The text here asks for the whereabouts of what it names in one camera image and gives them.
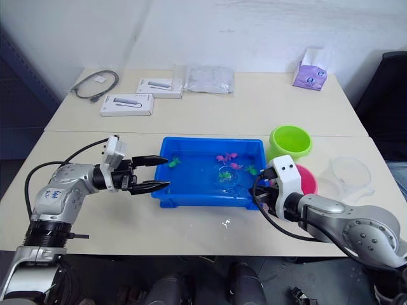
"pink toy fish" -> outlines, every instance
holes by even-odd
[[[230,154],[226,153],[225,155],[226,155],[226,157],[225,157],[224,160],[225,160],[225,161],[231,161],[232,158],[236,158],[236,157],[237,157],[237,152],[232,152],[232,153],[230,153]]]
[[[243,165],[239,165],[239,164],[232,162],[232,163],[230,163],[230,167],[232,167],[234,170],[239,170],[243,167]]]
[[[223,156],[221,156],[221,155],[216,156],[216,159],[217,159],[218,162],[223,162],[223,164],[226,161],[225,158]]]

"white product box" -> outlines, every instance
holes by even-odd
[[[142,78],[137,93],[152,94],[154,98],[182,98],[181,89],[172,87],[172,78]]]
[[[103,100],[102,116],[150,116],[154,97],[151,94],[108,94]]]

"plastic bag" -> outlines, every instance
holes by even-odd
[[[191,65],[186,70],[185,88],[192,92],[233,93],[233,69],[208,65]]]

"pink bowl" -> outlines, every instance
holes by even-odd
[[[296,164],[297,169],[301,175],[301,189],[304,195],[306,194],[317,194],[318,193],[318,183],[317,179],[312,172],[307,170],[304,166]]]

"water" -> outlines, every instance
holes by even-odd
[[[166,187],[164,194],[206,194],[225,197],[251,198],[248,189],[252,187],[256,176],[245,169],[254,166],[254,156],[239,154],[231,161],[218,162],[218,154],[204,152],[172,151],[169,158],[179,158],[173,168],[168,168],[171,185]],[[233,169],[230,163],[242,166],[241,169]]]

